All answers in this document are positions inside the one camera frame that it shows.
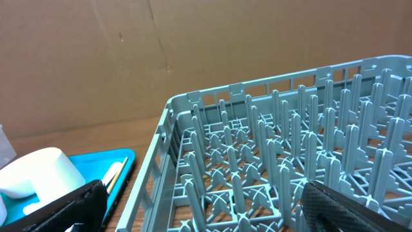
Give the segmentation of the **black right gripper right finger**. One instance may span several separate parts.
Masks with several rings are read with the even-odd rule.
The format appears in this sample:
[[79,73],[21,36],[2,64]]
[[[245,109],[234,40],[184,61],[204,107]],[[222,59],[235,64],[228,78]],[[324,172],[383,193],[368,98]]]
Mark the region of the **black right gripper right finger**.
[[318,181],[305,184],[301,202],[310,231],[411,232]]

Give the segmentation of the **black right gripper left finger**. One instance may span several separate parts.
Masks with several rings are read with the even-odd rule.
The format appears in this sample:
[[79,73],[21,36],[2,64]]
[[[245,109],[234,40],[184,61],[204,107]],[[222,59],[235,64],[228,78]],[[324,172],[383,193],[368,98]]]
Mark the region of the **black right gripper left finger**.
[[65,231],[74,224],[80,231],[99,231],[108,208],[108,193],[93,180],[37,211],[1,227],[1,231]]

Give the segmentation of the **white plastic cup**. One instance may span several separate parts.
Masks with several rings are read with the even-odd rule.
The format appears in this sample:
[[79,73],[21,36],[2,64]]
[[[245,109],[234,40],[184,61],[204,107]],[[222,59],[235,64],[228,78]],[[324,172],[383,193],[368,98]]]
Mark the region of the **white plastic cup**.
[[28,179],[39,199],[23,208],[29,215],[85,185],[86,180],[70,159],[56,147],[43,148],[25,156]]

